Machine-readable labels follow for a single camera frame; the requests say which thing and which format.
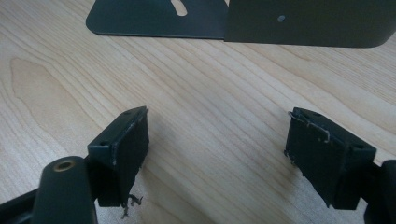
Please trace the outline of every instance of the black mount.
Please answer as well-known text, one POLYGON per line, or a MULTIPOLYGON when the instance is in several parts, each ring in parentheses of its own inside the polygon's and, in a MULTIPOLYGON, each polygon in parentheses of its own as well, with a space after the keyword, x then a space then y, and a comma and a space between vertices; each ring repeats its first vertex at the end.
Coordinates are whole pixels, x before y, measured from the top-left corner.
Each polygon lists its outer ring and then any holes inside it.
POLYGON ((129 191, 148 151, 148 110, 125 111, 89 145, 87 158, 65 157, 47 165, 38 189, 0 205, 0 223, 97 223, 93 202, 141 204, 129 191))
POLYGON ((285 155, 335 209, 355 210, 366 223, 396 223, 396 161, 373 163, 376 149, 324 116, 294 108, 285 155))
POLYGON ((87 27, 98 35, 371 48, 396 31, 395 0, 96 0, 87 27))

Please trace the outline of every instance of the black object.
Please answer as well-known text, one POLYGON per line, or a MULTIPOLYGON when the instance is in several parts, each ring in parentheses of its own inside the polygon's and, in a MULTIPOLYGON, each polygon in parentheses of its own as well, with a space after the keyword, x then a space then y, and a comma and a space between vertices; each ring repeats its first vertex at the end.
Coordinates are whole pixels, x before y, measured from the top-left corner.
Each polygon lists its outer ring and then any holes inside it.
POLYGON ((396 31, 395 0, 96 0, 87 27, 99 35, 224 39, 371 48, 396 31))
POLYGON ((0 205, 0 223, 97 223, 93 201, 122 206, 149 150, 145 106, 119 115, 89 145, 89 156, 66 157, 43 170, 37 190, 0 205))
POLYGON ((171 0, 96 0, 87 27, 98 35, 137 35, 222 39, 224 0, 183 0, 188 14, 178 16, 171 0))
POLYGON ((44 168, 31 223, 97 223, 84 159, 65 157, 44 168))
POLYGON ((225 41, 371 48, 395 31, 395 0, 232 0, 225 41))
POLYGON ((367 203, 366 223, 396 223, 396 161, 373 163, 376 149, 324 116, 294 108, 285 149, 317 193, 335 209, 367 203))
POLYGON ((147 112, 145 107, 123 112, 88 145, 86 160, 100 206, 128 203, 134 177, 149 149, 147 112))
POLYGON ((0 204, 0 223, 30 223, 36 193, 37 189, 34 189, 18 198, 0 204))

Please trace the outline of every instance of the bracket hole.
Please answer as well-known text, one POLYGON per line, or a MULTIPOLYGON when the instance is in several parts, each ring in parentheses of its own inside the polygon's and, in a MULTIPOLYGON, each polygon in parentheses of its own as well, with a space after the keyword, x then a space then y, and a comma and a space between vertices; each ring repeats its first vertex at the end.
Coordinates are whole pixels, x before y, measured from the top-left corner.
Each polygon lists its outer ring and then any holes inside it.
POLYGON ((187 9, 184 7, 184 4, 181 0, 171 0, 172 5, 175 8, 176 14, 180 17, 187 15, 187 9))
POLYGON ((285 15, 280 15, 280 16, 277 18, 277 21, 282 22, 282 21, 284 21, 285 19, 286 19, 286 16, 285 16, 285 15))
POLYGON ((60 161, 54 167, 55 172, 63 172, 75 166, 74 161, 60 161))

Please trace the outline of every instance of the black metal bracket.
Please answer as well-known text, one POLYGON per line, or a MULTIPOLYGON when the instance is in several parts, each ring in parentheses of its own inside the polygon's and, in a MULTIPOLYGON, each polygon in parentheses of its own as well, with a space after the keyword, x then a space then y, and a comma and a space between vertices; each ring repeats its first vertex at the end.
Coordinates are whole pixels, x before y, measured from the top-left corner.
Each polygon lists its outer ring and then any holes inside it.
POLYGON ((319 113, 294 108, 285 155, 323 201, 356 209, 362 197, 366 223, 396 223, 396 161, 373 163, 376 149, 319 113))
POLYGON ((149 151, 148 110, 125 111, 89 145, 87 158, 65 157, 47 165, 39 188, 0 205, 0 223, 97 223, 93 202, 141 204, 129 191, 149 151))
POLYGON ((395 0, 96 0, 86 20, 99 35, 371 48, 396 31, 395 0))

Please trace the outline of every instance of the wooden table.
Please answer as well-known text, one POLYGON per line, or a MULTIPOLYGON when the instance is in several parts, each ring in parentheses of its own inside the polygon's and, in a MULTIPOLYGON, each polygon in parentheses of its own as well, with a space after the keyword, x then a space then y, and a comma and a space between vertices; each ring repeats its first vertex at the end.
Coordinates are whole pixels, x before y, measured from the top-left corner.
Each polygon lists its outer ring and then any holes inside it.
POLYGON ((396 35, 331 49, 91 33, 93 0, 0 1, 0 203, 147 105, 149 153, 132 193, 100 223, 362 223, 328 209, 283 155, 295 106, 396 158, 396 35))

